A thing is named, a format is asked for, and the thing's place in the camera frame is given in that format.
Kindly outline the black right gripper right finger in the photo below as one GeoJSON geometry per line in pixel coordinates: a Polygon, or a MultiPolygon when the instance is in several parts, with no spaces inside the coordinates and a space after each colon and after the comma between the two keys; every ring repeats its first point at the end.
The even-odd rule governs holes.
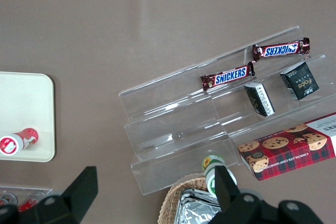
{"type": "Polygon", "coordinates": [[[224,166],[215,167],[215,193],[221,211],[210,223],[278,223],[277,208],[249,191],[242,193],[224,166]]]}

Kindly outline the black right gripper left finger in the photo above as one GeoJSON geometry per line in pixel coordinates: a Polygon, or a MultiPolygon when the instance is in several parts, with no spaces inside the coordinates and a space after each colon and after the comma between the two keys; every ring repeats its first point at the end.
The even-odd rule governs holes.
{"type": "Polygon", "coordinates": [[[50,195],[19,214],[20,223],[81,223],[98,194],[97,168],[87,166],[61,195],[50,195]]]}

